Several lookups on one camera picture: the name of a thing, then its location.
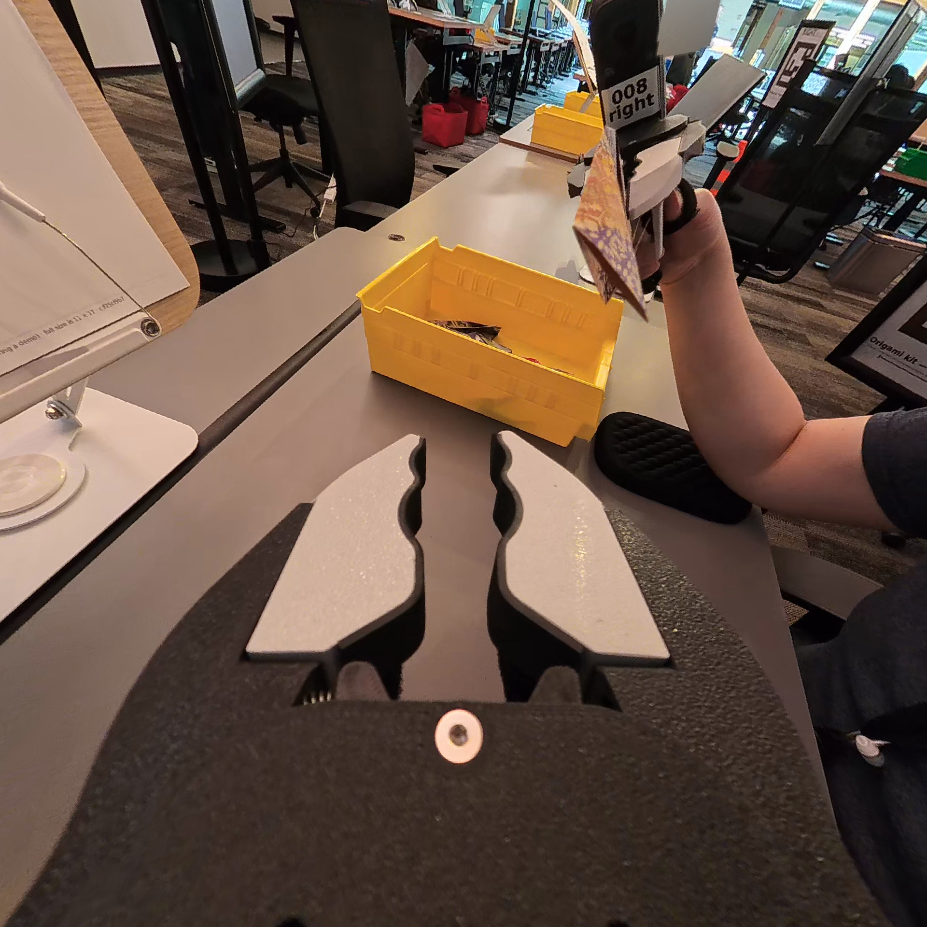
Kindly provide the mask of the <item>wooden instruction board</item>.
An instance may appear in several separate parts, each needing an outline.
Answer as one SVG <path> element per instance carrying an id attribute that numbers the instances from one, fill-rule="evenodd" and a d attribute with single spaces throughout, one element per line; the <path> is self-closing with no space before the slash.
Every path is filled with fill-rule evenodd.
<path id="1" fill-rule="evenodd" d="M 169 331 L 196 303 L 189 247 L 49 2 L 2 2 L 2 183 Z M 55 351 L 139 311 L 74 246 L 2 201 L 2 349 Z"/>

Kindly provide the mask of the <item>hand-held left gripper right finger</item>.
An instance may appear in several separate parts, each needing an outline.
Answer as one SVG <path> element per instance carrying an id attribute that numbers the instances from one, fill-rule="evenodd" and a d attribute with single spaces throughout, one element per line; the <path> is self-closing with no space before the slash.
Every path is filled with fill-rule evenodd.
<path id="1" fill-rule="evenodd" d="M 548 636 L 553 659 L 577 668 L 666 666 L 666 643 L 598 497 L 515 432 L 493 435 L 491 476 L 499 653 L 542 668 L 547 656 L 517 640 L 530 627 Z"/>

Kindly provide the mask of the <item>pile of folded origami papers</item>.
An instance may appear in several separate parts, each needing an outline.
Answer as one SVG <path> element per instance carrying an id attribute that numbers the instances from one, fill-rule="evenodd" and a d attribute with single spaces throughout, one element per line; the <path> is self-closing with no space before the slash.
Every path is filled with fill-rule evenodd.
<path id="1" fill-rule="evenodd" d="M 426 323 L 442 330 L 466 337 L 493 351 L 519 357 L 534 365 L 540 365 L 572 377 L 580 377 L 582 371 L 576 365 L 568 364 L 560 354 L 552 353 L 541 344 L 536 331 L 513 329 L 511 326 L 492 325 L 468 320 L 425 319 Z"/>

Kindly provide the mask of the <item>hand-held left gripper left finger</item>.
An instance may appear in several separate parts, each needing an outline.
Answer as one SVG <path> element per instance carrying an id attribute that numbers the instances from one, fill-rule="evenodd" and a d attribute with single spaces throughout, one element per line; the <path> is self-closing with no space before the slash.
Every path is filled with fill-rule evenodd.
<path id="1" fill-rule="evenodd" d="M 423 641 L 425 440 L 354 465 L 310 507 L 246 647 L 253 659 L 404 663 Z"/>

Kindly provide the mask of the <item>person's right forearm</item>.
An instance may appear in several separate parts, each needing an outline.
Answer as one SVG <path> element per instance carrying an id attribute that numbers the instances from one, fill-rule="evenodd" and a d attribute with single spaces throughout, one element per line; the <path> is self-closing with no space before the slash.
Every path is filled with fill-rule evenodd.
<path id="1" fill-rule="evenodd" d="M 893 529 L 863 466 L 870 418 L 806 419 L 736 284 L 691 272 L 662 291 L 680 406 L 716 474 L 782 516 Z"/>

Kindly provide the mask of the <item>framed screen on floor stand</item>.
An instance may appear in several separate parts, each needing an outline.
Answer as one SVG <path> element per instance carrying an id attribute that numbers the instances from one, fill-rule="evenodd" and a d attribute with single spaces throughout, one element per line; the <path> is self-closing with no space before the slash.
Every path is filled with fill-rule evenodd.
<path id="1" fill-rule="evenodd" d="M 240 110 L 264 86 L 248 2 L 143 1 L 142 6 L 212 236 L 192 245 L 201 288 L 223 293 L 267 269 Z"/>

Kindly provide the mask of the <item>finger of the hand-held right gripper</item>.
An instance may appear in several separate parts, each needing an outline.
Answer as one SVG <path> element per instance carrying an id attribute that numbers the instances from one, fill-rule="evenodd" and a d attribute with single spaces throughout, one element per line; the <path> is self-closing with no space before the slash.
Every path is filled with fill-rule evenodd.
<path id="1" fill-rule="evenodd" d="M 635 155 L 631 147 L 621 151 L 625 210 L 638 219 L 659 206 L 678 186 L 683 159 L 678 141 L 664 141 Z"/>

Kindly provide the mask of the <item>black tilted panel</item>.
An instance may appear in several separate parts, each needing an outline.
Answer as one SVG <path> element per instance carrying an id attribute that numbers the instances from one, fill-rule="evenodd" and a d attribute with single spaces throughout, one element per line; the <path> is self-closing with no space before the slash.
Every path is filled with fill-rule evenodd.
<path id="1" fill-rule="evenodd" d="M 731 108 L 765 79 L 765 72 L 734 56 L 723 55 L 675 104 L 669 115 L 683 115 L 713 129 Z"/>

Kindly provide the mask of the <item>white board stand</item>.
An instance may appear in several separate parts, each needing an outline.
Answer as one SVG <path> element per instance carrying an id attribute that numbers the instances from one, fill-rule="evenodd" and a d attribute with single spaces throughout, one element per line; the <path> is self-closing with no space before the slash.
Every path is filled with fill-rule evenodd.
<path id="1" fill-rule="evenodd" d="M 139 310 L 55 351 L 2 349 L 2 620 L 197 448 L 191 426 L 87 386 L 159 335 Z"/>

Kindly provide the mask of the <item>white tethered pin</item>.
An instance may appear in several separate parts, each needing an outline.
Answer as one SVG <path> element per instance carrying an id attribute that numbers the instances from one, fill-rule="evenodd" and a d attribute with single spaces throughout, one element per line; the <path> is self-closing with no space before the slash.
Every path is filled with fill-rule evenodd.
<path id="1" fill-rule="evenodd" d="M 46 225 L 48 228 L 52 229 L 60 237 L 64 238 L 69 244 L 75 247 L 91 264 L 101 272 L 109 281 L 110 284 L 115 285 L 123 295 L 128 297 L 129 301 L 140 311 L 147 319 L 151 319 L 149 322 L 142 322 L 142 330 L 148 337 L 155 337 L 160 335 L 161 328 L 159 322 L 154 319 L 154 316 L 151 315 L 150 311 L 142 306 L 140 302 L 134 299 L 133 296 L 129 294 L 129 291 L 125 289 L 122 284 L 120 284 L 111 274 L 107 271 L 99 262 L 93 258 L 80 244 L 78 244 L 74 239 L 68 236 L 64 231 L 54 225 L 44 213 L 42 213 L 38 208 L 28 203 L 22 197 L 17 196 L 13 193 L 5 184 L 1 183 L 1 199 L 8 206 L 18 211 L 19 213 L 26 215 L 28 218 L 38 222 L 41 225 Z"/>

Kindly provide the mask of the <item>patterned purple orange origami paper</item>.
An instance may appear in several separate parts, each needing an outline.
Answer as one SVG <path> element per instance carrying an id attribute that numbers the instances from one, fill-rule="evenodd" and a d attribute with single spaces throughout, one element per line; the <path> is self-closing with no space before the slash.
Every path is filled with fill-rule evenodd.
<path id="1" fill-rule="evenodd" d="M 586 173 L 573 230 L 603 302 L 619 297 L 646 319 L 617 135 L 609 127 Z"/>

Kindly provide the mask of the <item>black mesh office chair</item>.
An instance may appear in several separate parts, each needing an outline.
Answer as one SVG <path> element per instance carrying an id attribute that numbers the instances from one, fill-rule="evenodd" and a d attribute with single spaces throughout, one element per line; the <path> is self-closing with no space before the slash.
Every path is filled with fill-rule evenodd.
<path id="1" fill-rule="evenodd" d="M 874 89 L 831 132 L 850 90 L 831 72 L 793 84 L 716 193 L 738 283 L 791 280 L 925 120 L 924 94 Z"/>

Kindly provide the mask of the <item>grey trash bin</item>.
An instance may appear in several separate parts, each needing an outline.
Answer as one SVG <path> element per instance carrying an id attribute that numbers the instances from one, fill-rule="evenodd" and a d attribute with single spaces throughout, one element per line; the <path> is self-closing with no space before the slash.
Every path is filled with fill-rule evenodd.
<path id="1" fill-rule="evenodd" d="M 827 279 L 836 289 L 875 297 L 890 288 L 925 250 L 925 243 L 914 238 L 865 228 L 830 267 Z"/>

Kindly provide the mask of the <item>person's right hand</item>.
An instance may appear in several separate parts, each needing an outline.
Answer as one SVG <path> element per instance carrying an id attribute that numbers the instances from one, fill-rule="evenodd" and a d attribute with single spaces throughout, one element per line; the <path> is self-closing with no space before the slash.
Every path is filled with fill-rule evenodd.
<path id="1" fill-rule="evenodd" d="M 670 232 L 666 222 L 660 287 L 667 294 L 683 284 L 715 284 L 733 278 L 728 238 L 716 197 L 703 188 L 694 194 L 694 215 Z"/>

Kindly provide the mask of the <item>red tote bag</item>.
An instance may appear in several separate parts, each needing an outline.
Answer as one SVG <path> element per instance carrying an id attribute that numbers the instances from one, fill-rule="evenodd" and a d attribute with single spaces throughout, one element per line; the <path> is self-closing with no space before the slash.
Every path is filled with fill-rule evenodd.
<path id="1" fill-rule="evenodd" d="M 467 110 L 458 104 L 425 104 L 422 109 L 422 142 L 441 148 L 461 145 L 466 138 L 467 122 Z"/>
<path id="2" fill-rule="evenodd" d="M 462 108 L 466 115 L 466 135 L 480 135 L 485 133 L 489 119 L 488 96 L 475 97 L 464 93 L 461 87 L 453 87 L 449 92 L 449 100 Z"/>

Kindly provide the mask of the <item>black framed marker sign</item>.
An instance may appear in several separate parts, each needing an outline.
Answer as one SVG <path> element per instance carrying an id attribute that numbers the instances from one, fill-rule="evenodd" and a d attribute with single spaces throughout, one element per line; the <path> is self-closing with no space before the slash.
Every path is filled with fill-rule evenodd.
<path id="1" fill-rule="evenodd" d="M 827 362 L 883 396 L 872 413 L 925 407 L 925 256 L 828 354 Z"/>
<path id="2" fill-rule="evenodd" d="M 820 52 L 836 22 L 826 19 L 805 18 L 796 27 L 782 61 L 771 81 L 771 85 L 759 105 L 768 110 L 775 109 L 803 65 L 807 61 L 816 63 Z"/>

